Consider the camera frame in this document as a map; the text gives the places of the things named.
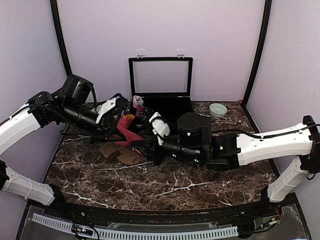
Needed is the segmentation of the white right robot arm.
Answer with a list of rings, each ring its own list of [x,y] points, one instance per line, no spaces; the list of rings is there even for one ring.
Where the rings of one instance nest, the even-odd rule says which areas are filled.
[[[255,213],[266,217],[304,179],[320,171],[320,133],[309,115],[289,128],[270,132],[249,133],[241,129],[212,131],[207,116],[195,112],[181,115],[177,134],[171,133],[168,121],[147,108],[140,113],[145,127],[141,140],[133,141],[149,161],[160,165],[165,157],[226,172],[262,160],[291,156],[287,169],[261,193]]]

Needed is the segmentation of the brown sock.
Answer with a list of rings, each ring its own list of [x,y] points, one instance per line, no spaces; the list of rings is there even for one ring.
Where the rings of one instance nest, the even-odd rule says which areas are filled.
[[[107,142],[100,148],[103,157],[111,161],[117,159],[125,165],[137,165],[141,157],[138,153],[128,149],[126,146],[118,145],[113,142]]]

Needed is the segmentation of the magenta striped sock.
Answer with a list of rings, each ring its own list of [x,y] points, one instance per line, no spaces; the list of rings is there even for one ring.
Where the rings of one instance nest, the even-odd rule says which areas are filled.
[[[129,130],[129,126],[134,119],[135,119],[135,116],[132,114],[126,114],[121,116],[117,124],[117,129],[124,135],[126,140],[116,141],[115,144],[119,146],[128,147],[131,145],[132,142],[143,140],[141,136]]]

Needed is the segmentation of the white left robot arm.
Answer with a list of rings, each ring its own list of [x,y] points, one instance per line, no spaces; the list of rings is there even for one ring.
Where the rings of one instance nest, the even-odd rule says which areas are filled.
[[[89,95],[96,99],[93,83],[74,74],[70,74],[57,91],[37,93],[0,124],[0,152],[5,153],[26,136],[53,122],[72,126],[92,143],[126,141],[117,126],[128,100],[116,93],[102,103],[94,100],[93,106],[87,107]],[[50,206],[60,218],[67,218],[71,213],[59,187],[23,176],[4,161],[0,163],[0,190]]]

